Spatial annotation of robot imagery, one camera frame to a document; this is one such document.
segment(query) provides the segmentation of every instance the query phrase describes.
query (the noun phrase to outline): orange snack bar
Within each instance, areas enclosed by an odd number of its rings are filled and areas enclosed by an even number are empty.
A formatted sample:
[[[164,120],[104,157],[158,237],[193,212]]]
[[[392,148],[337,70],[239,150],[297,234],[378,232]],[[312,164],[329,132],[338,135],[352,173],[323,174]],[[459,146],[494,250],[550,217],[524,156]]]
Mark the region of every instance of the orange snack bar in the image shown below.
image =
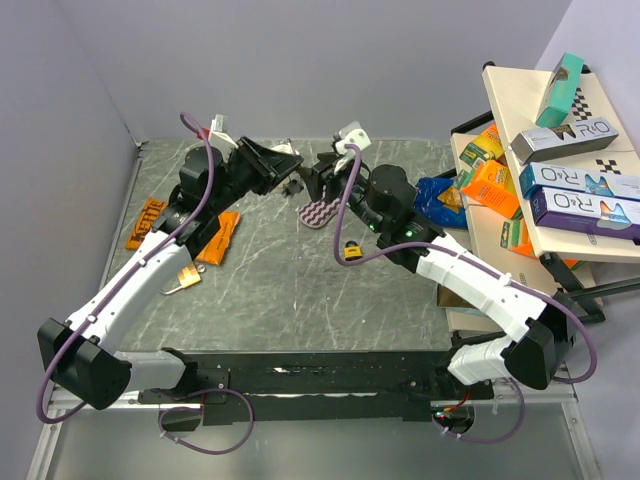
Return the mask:
[[[167,202],[156,200],[155,198],[147,199],[125,245],[127,250],[137,250],[140,247],[144,237],[151,230],[153,222],[166,206]],[[231,243],[233,231],[240,221],[240,214],[223,212],[218,216],[218,220],[220,221],[220,230],[200,252],[196,258],[197,261],[211,265],[220,265],[222,263],[224,254]]]

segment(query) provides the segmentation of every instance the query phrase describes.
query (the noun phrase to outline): white wall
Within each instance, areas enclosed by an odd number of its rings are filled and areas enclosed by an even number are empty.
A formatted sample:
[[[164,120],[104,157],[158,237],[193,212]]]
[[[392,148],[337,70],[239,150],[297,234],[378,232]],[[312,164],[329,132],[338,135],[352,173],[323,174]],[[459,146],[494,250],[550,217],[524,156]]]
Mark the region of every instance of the white wall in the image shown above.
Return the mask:
[[[542,55],[553,68],[562,53],[585,58],[598,75],[636,149],[640,148],[640,10],[635,0],[574,0]],[[600,265],[598,283],[640,277],[638,265]],[[640,451],[640,299],[609,297],[607,321],[592,327],[599,352],[595,376],[576,386],[580,409],[606,478],[638,478]],[[572,372],[584,371],[584,351]]]
[[[134,145],[54,0],[0,2],[0,476],[42,425],[36,331],[96,291]]]
[[[234,134],[449,139],[488,110],[488,60],[532,68],[569,0],[58,0],[137,140]]]

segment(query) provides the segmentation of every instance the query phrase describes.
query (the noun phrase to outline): white clip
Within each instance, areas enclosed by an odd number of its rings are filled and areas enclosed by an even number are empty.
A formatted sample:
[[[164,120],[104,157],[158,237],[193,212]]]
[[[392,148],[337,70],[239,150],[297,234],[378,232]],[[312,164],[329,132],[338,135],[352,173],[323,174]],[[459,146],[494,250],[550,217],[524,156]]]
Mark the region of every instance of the white clip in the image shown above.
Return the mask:
[[[507,272],[504,275],[500,275],[498,282],[500,282],[500,286],[502,287],[508,287],[511,285],[511,273]]]
[[[336,162],[336,168],[333,169],[334,175],[338,173],[340,170],[344,169],[344,167],[346,167],[347,164],[355,158],[356,155],[354,151],[349,150],[349,152],[347,152],[344,157],[342,157],[340,160]]]
[[[465,253],[467,253],[468,250],[465,248],[462,251],[458,252],[458,255],[456,255],[455,257],[451,257],[451,267],[453,268],[456,263],[458,263],[460,261],[460,257],[463,256]]]

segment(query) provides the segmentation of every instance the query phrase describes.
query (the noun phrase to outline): checkered pattern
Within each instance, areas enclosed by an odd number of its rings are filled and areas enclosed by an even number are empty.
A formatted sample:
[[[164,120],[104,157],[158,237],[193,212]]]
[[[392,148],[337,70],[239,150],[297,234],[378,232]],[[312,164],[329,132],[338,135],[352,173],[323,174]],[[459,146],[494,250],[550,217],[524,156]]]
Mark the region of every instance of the checkered pattern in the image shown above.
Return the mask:
[[[603,173],[613,173],[615,175],[622,175],[622,172],[617,168],[615,168],[618,166],[618,162],[616,162],[615,160],[600,160],[598,158],[596,159],[596,164],[600,168],[600,171]]]
[[[585,101],[580,87],[576,88],[576,96],[571,104],[571,113],[578,120],[589,120],[589,117],[593,116],[589,111],[589,104]]]

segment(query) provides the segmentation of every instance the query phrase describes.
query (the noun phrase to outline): teal box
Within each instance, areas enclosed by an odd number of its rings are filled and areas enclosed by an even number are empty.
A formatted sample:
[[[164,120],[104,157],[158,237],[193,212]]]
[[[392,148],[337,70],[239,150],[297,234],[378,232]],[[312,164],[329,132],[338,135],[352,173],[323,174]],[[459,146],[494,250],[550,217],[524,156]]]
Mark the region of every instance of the teal box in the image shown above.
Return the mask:
[[[522,191],[522,196],[527,200],[533,195],[534,187],[536,187],[536,174],[529,165],[524,171],[520,174],[520,190]]]
[[[572,53],[565,53],[551,75],[545,90],[536,125],[557,127],[571,111],[571,104],[580,84],[584,60]]]

